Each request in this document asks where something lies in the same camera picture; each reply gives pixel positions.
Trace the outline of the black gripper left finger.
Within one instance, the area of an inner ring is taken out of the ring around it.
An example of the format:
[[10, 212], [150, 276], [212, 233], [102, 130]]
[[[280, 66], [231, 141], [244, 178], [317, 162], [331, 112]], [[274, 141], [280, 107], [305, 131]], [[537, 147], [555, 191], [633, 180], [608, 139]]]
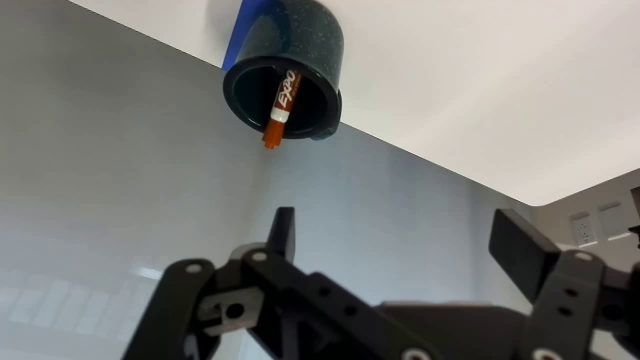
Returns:
[[439, 360], [415, 331], [295, 268], [293, 252], [295, 212], [280, 208], [268, 240], [222, 268], [167, 266], [121, 360], [212, 360], [229, 331], [248, 331], [274, 360]]

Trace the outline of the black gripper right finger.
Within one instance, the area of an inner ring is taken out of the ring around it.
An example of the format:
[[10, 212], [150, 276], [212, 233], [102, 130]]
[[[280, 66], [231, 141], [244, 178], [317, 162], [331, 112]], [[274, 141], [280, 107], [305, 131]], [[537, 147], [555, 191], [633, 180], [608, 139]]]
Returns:
[[532, 303], [518, 360], [603, 360], [594, 331], [640, 356], [640, 266], [627, 272], [583, 250], [562, 250], [518, 212], [496, 209], [489, 256]]

